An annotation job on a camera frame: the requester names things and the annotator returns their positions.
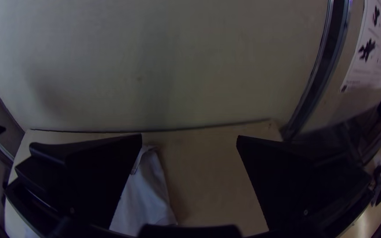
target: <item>gray surface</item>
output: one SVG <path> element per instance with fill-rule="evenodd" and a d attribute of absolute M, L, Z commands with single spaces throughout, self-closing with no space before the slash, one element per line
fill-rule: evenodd
<path fill-rule="evenodd" d="M 23 129 L 287 123 L 327 1 L 0 0 L 0 97 Z"/>

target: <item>white towel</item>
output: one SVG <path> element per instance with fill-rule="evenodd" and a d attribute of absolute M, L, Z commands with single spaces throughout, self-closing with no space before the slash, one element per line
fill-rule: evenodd
<path fill-rule="evenodd" d="M 164 172 L 155 147 L 146 145 L 139 152 L 109 229 L 137 236 L 145 224 L 177 224 L 170 208 Z M 26 238 L 38 238 L 26 224 L 25 229 Z"/>

